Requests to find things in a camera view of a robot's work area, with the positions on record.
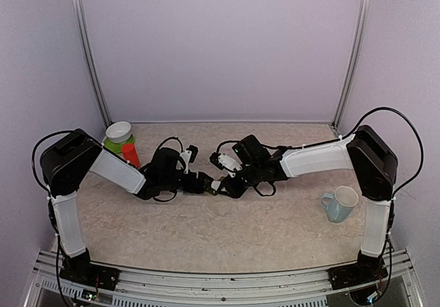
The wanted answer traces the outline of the green weekly pill organizer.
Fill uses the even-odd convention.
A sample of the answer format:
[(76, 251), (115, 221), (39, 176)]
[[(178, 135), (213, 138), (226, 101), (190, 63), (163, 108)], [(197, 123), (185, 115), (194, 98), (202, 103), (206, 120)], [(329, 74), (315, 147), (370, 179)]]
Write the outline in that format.
[(210, 187), (210, 185), (205, 185), (205, 186), (204, 186), (204, 189), (205, 189), (205, 190), (208, 190), (208, 189), (211, 189), (211, 187)]

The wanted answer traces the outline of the red pill bottle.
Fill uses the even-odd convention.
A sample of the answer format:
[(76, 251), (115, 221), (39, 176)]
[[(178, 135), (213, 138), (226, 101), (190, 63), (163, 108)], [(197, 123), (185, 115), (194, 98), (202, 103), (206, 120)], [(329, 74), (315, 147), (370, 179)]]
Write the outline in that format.
[(134, 144), (124, 144), (121, 147), (121, 151), (125, 160), (127, 160), (135, 168), (141, 168), (138, 152)]

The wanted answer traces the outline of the white pill bottle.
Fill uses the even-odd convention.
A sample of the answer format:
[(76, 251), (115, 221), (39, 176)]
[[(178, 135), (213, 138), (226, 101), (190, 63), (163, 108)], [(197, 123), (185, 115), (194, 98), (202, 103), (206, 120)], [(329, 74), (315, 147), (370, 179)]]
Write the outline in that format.
[(212, 190), (214, 190), (215, 192), (217, 192), (217, 191), (219, 191), (219, 190), (221, 190), (221, 184), (222, 184), (222, 182), (221, 181), (213, 181), (212, 183), (211, 183), (211, 189)]

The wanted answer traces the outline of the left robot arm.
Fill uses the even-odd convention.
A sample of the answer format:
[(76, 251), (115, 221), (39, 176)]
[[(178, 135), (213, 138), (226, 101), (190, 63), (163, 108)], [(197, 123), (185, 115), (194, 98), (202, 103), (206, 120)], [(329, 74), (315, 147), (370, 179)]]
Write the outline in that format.
[(215, 185), (208, 174), (190, 169), (198, 154), (194, 145), (175, 150), (162, 142), (151, 160), (137, 168), (82, 129), (62, 134), (62, 139), (41, 154), (40, 166), (58, 245), (71, 259), (70, 273), (83, 283), (96, 276), (96, 267), (86, 260), (89, 251), (78, 213), (78, 193), (85, 180), (95, 176), (140, 200), (158, 203), (164, 202), (161, 194), (165, 192), (173, 196), (179, 192), (205, 194)]

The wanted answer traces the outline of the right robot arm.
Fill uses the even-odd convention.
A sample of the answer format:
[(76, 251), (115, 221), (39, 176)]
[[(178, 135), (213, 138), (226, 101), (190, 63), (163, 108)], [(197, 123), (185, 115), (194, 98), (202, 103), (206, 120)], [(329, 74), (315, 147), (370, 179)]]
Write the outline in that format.
[(370, 127), (363, 125), (345, 137), (301, 147), (263, 145), (254, 135), (236, 141), (235, 156), (217, 152), (213, 159), (228, 171), (219, 191), (240, 198), (259, 184), (306, 174), (351, 170), (366, 198), (364, 233), (352, 277), (366, 282), (377, 273), (392, 226), (398, 160)]

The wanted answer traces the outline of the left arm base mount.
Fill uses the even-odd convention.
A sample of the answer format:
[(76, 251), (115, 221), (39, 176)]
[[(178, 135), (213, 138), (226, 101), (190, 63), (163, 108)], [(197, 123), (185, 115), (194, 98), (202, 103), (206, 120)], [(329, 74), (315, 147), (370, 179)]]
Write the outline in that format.
[(78, 284), (114, 291), (118, 283), (120, 270), (110, 266), (91, 263), (89, 250), (75, 257), (63, 253), (60, 277)]

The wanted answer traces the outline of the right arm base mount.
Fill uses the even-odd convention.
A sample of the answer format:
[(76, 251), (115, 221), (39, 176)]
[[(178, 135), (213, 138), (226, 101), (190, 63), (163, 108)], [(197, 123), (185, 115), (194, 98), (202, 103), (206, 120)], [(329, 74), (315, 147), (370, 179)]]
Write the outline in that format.
[(383, 254), (371, 257), (359, 251), (354, 263), (331, 267), (327, 271), (333, 290), (358, 286), (388, 276)]

